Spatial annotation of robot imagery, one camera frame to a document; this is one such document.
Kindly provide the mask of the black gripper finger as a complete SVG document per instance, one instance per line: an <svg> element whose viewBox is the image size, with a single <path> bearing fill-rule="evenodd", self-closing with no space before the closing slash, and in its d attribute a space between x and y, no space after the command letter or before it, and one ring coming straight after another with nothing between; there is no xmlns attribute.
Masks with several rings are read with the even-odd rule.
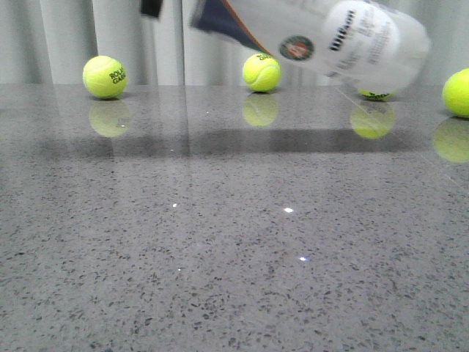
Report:
<svg viewBox="0 0 469 352"><path fill-rule="evenodd" d="M140 13L142 15L159 18L163 0L141 0Z"/></svg>

